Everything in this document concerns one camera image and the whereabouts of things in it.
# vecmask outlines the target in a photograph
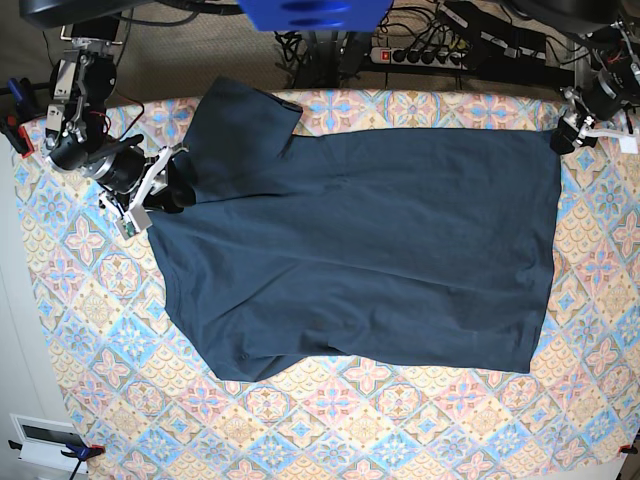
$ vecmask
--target t-shirt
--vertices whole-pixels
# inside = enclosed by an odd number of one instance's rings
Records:
[[[527,131],[292,134],[302,109],[220,78],[155,212],[166,310],[222,380],[309,355],[529,371],[553,277],[560,160]]]

